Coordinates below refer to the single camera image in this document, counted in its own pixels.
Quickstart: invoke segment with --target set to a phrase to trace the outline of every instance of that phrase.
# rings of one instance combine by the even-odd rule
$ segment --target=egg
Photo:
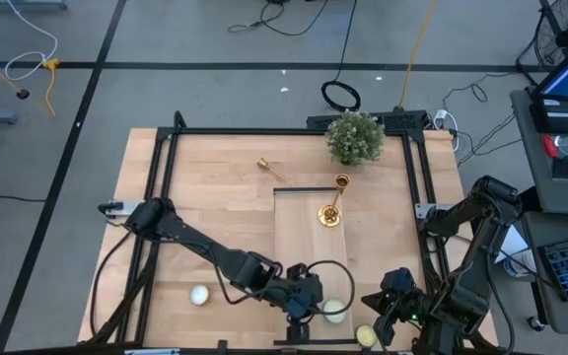
[[[203,285],[196,285],[189,291],[189,300],[194,306],[201,306],[207,302],[209,291]]]

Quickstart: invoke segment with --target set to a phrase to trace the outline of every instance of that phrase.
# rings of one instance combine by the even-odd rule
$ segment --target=fan
[[[555,0],[542,9],[534,35],[538,64],[557,66],[568,54],[568,0]]]

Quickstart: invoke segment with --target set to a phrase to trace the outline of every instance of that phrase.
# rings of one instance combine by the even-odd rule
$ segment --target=red object
[[[551,139],[550,136],[545,135],[542,137],[542,147],[549,158],[558,158],[558,148],[556,148],[556,145],[553,143],[553,139]]]

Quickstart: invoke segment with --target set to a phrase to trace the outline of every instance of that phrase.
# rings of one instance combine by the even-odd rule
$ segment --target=wooden table
[[[115,190],[116,200],[142,198],[155,136],[156,129],[131,130]],[[437,202],[462,200],[451,136],[444,131],[427,131],[425,137]],[[386,272],[408,267],[418,286],[424,289],[402,142],[399,137],[386,137],[379,161],[352,168],[332,162],[324,140],[321,136],[181,135],[169,198],[186,223],[221,244],[274,257],[273,188],[286,184],[261,170],[257,160],[265,158],[276,172],[297,186],[334,186],[337,174],[348,174],[351,183],[341,204],[347,266],[356,280],[352,322],[354,326],[372,324],[378,315],[364,306],[360,298],[379,292]],[[411,144],[420,195],[425,196],[417,150]],[[162,174],[160,169],[155,195],[159,195]],[[426,202],[426,197],[422,197],[422,202]],[[99,262],[124,233],[123,229],[106,227]],[[467,226],[462,226],[461,234],[471,236]],[[122,298],[133,243],[131,237],[106,264],[98,292],[97,326],[102,325]],[[467,244],[451,239],[446,248],[449,265],[454,269],[460,265]],[[210,289],[208,303],[200,308],[188,299],[190,288],[196,284]],[[134,334],[138,301],[131,312],[127,339]],[[230,348],[272,348],[273,340],[278,339],[277,324],[283,318],[280,310],[269,308],[264,302],[247,300],[237,306],[228,305],[211,264],[179,245],[162,245],[144,345],[214,348],[219,339],[227,339]],[[390,349],[409,349],[418,331],[400,322],[395,329]],[[490,315],[480,330],[486,339],[498,344]],[[79,338],[90,336],[88,305]]]

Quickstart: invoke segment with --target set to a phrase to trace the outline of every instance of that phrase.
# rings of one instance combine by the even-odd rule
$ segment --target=white cable
[[[453,117],[453,115],[446,111],[445,109],[438,109],[437,113],[435,113],[435,118],[433,118],[433,127],[435,127],[436,130],[440,130],[440,127],[438,127],[438,124],[436,123],[436,121],[438,119],[442,119],[442,124],[444,125],[444,119],[446,119],[446,117],[450,117],[451,120],[453,121],[453,126],[455,127],[455,132],[460,130],[460,127],[458,126],[458,122],[455,120],[455,118]],[[453,147],[453,151],[456,152],[458,150],[458,148],[460,147],[460,138],[458,136],[455,137],[455,147]]]
[[[46,36],[50,36],[52,39],[54,39],[54,48],[51,50],[51,52],[49,53],[49,55],[45,55],[37,50],[33,50],[33,51],[29,51],[27,53],[23,53],[13,59],[11,59],[8,64],[6,64],[6,67],[4,68],[4,74],[6,75],[6,78],[8,78],[9,80],[12,81],[19,81],[19,80],[23,80],[28,78],[29,76],[33,75],[34,72],[36,70],[38,70],[38,68],[40,68],[40,66],[46,62],[47,60],[49,60],[52,55],[54,55],[54,53],[56,52],[56,48],[58,47],[58,38],[56,38],[54,35],[52,35],[51,33],[44,31],[40,28],[38,28],[37,26],[33,25],[30,21],[26,20],[23,16],[21,16],[21,13],[17,10],[17,8],[15,8],[15,6],[12,4],[11,0],[7,0],[8,1],[8,5],[10,5],[10,7],[12,8],[12,11],[15,12],[15,14],[26,24],[28,24],[28,26],[30,26],[31,28],[39,31],[40,33],[46,35]],[[39,55],[40,56],[40,63],[36,65],[36,67],[34,69],[32,69],[30,72],[26,73],[26,75],[23,75],[19,78],[13,78],[10,76],[10,74],[8,73],[8,69],[10,68],[10,66],[16,62],[17,60],[29,56],[29,55]]]

